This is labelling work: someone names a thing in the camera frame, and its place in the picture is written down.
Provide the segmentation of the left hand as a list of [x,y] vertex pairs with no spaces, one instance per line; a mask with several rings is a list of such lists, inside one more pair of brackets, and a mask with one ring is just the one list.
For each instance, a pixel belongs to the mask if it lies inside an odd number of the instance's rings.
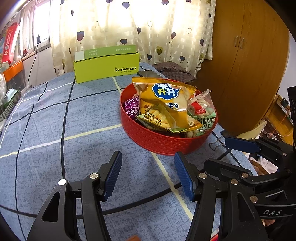
[[139,238],[139,236],[133,235],[129,237],[126,241],[141,241],[141,239]]

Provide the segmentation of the right hand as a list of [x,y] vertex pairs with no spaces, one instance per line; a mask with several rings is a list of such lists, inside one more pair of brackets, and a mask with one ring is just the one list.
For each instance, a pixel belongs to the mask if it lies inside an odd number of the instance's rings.
[[274,219],[263,219],[262,223],[263,223],[264,226],[270,226],[273,223],[275,223],[275,220]]

